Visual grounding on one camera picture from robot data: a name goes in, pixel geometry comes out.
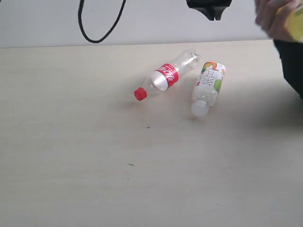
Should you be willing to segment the person's open bare hand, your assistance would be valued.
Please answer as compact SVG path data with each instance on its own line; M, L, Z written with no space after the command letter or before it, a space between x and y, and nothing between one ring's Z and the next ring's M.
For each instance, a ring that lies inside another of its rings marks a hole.
M256 0L255 23L273 40L296 42L286 29L289 16L298 7L299 0Z

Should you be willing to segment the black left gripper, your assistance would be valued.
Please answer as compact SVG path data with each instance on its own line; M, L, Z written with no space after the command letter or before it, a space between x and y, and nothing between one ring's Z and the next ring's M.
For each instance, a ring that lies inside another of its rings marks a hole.
M186 0L189 8L201 12L210 21L220 21L232 0Z

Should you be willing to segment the black sleeved forearm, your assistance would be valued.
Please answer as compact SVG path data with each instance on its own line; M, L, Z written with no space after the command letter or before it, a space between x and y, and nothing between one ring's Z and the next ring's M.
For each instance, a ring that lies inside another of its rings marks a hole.
M274 40L287 83L303 98L303 44Z

